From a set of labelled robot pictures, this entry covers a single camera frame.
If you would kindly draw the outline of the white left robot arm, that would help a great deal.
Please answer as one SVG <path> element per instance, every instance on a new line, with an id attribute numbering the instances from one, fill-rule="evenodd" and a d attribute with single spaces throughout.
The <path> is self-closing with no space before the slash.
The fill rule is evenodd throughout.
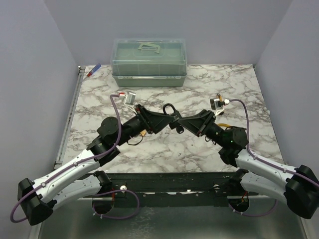
<path id="1" fill-rule="evenodd" d="M 173 115 L 148 111 L 141 105 L 136 110 L 137 114 L 125 123 L 119 116 L 105 118 L 97 129 L 98 136 L 65 165 L 40 178 L 19 182 L 17 205 L 31 226 L 44 222 L 54 210 L 70 201 L 95 194 L 107 196 L 112 187 L 99 168 L 117 157 L 117 147 L 143 130 L 158 133 L 177 120 Z"/>

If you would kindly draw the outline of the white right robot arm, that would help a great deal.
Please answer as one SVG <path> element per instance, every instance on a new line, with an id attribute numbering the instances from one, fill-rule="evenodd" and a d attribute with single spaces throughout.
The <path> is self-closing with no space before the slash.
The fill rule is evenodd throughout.
<path id="1" fill-rule="evenodd" d="M 296 215 L 312 218 L 319 207 L 319 180 L 309 167 L 280 164 L 250 152 L 246 129 L 236 126 L 222 129 L 215 123 L 212 111 L 202 110 L 192 117 L 180 118 L 178 124 L 221 146 L 222 161 L 245 171 L 241 178 L 230 181 L 233 194 L 248 191 L 267 195 L 286 203 Z"/>

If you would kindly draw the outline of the black Kaijing padlock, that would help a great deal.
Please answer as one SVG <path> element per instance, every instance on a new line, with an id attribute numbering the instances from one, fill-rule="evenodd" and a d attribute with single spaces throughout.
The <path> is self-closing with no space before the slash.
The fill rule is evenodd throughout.
<path id="1" fill-rule="evenodd" d="M 173 113 L 168 114 L 168 113 L 166 112 L 166 108 L 167 108 L 167 107 L 172 108 Z M 166 116 L 171 116 L 171 117 L 174 118 L 173 121 L 172 121 L 171 123 L 169 123 L 170 129 L 175 129 L 175 128 L 177 128 L 177 127 L 178 127 L 178 122 L 177 122 L 177 121 L 181 118 L 181 115 L 180 115 L 179 111 L 177 111 L 176 108 L 174 107 L 174 105 L 173 105 L 173 104 L 170 104 L 170 103 L 165 104 L 165 105 L 163 106 L 162 110 L 163 110 L 163 113 L 164 113 Z"/>

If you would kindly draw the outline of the black-headed key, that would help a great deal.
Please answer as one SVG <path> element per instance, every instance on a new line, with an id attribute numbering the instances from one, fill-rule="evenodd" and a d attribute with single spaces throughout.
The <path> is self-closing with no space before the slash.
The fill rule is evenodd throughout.
<path id="1" fill-rule="evenodd" d="M 176 127 L 176 132 L 177 132 L 178 134 L 182 134 L 182 133 L 184 132 L 184 128 L 183 128 L 182 126 L 178 125 L 178 126 Z"/>

